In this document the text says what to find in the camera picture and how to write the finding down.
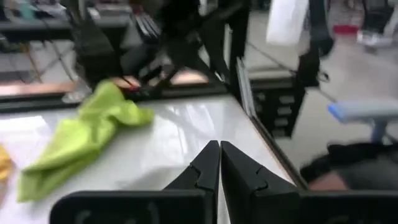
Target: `floor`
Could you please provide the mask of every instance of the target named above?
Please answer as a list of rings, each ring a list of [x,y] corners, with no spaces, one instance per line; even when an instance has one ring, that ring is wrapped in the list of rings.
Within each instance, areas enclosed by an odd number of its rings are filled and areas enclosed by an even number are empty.
[[[299,52],[307,45],[308,37],[303,35],[302,41],[296,47],[276,47],[265,43],[266,33],[265,14],[252,13],[249,28],[248,41],[254,47],[248,45],[246,50],[247,68],[272,65],[271,60],[262,53],[271,55],[288,67],[296,67]],[[57,42],[61,52],[71,46],[71,42]],[[43,46],[34,43],[36,51],[34,58],[39,68],[44,68],[56,56],[50,44]],[[73,53],[66,57],[72,78],[76,78],[70,68]],[[11,63],[8,55],[0,54],[0,70],[28,70],[29,61],[24,55],[15,54]],[[336,44],[331,55],[322,61],[322,69],[330,78],[330,83],[322,83],[321,90],[308,90],[302,111],[291,139],[278,139],[277,143],[288,155],[296,168],[299,168],[311,158],[326,151],[330,142],[367,141],[371,132],[368,124],[340,124],[327,111],[331,103],[325,94],[341,100],[368,100],[370,98],[397,98],[398,97],[398,50],[381,49],[377,54],[368,54],[362,46],[356,44],[352,37],[337,37]],[[252,77],[289,75],[286,72],[253,73]],[[42,76],[45,83],[61,83],[69,81],[62,64],[58,63],[50,68]],[[398,125],[390,125],[389,134],[397,136]]]

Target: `gray floor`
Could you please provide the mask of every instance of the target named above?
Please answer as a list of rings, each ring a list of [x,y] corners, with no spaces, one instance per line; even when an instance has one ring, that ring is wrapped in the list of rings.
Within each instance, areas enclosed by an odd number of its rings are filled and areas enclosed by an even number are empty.
[[[297,47],[276,47],[265,43],[267,17],[253,13],[249,28],[248,41],[259,50],[273,56],[283,64],[292,68],[297,66],[299,52],[303,51],[308,42],[307,35]],[[72,43],[57,42],[61,51]],[[44,68],[55,53],[50,44],[34,53],[40,68]],[[66,57],[71,65],[73,54]],[[0,54],[0,70],[29,69],[29,62],[24,55],[13,56],[14,66],[8,55]],[[246,66],[274,64],[253,47],[246,50]],[[354,38],[337,37],[332,54],[322,62],[322,69],[331,78],[330,83],[323,83],[322,90],[337,100],[368,100],[370,98],[398,97],[398,50],[382,49],[376,55],[367,54]],[[271,77],[288,75],[288,73],[253,73],[252,77]],[[60,63],[56,64],[45,75],[44,82],[60,83],[69,80]],[[302,106],[302,111],[295,127],[292,139],[278,139],[277,143],[289,156],[293,164],[299,168],[311,158],[326,150],[330,142],[367,141],[371,128],[367,124],[343,125],[337,122],[328,112],[330,100],[318,90],[309,90]],[[398,125],[392,124],[389,133],[398,137]]]

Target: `white tabletop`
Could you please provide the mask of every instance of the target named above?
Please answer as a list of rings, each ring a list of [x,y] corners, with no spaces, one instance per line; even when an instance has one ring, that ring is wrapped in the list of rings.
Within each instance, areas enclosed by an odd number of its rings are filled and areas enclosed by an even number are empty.
[[[231,142],[291,182],[233,97],[153,101],[140,106],[155,111],[153,124],[120,130],[97,161],[34,203],[16,202],[19,170],[39,156],[58,121],[76,116],[76,110],[0,115],[0,144],[17,167],[0,208],[0,223],[46,224],[52,205],[79,190],[161,190],[210,140]],[[222,185],[218,217],[219,223],[229,223]]]

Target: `green cloth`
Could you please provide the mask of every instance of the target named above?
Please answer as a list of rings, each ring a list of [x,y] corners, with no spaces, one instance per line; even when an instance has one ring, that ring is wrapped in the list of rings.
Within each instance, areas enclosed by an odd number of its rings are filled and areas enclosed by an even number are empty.
[[[22,171],[18,202],[46,197],[92,163],[119,124],[142,126],[153,119],[152,110],[140,109],[132,101],[125,100],[115,84],[100,83],[81,105],[78,117],[61,121],[40,158]]]

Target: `white table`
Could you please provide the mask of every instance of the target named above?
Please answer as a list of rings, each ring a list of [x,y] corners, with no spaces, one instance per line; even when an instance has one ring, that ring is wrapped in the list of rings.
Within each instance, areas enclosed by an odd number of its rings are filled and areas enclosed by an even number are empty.
[[[229,141],[275,174],[291,182],[279,161],[232,96],[141,103],[155,111],[153,124],[123,129],[101,157],[47,198],[16,202],[19,170],[40,154],[61,119],[76,110],[0,116],[0,142],[17,169],[0,208],[0,223],[46,224],[52,205],[79,190],[161,190],[176,178],[210,140]],[[219,223],[229,223],[222,185]]]

